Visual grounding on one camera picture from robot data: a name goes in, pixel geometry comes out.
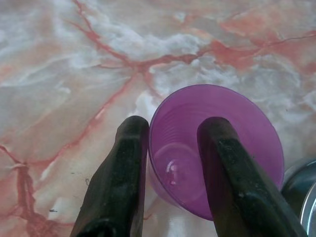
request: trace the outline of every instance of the stainless steel bowl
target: stainless steel bowl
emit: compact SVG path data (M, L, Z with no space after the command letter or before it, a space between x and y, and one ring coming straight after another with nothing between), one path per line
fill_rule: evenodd
M307 234L316 237L316 158L301 160L284 176L281 191Z

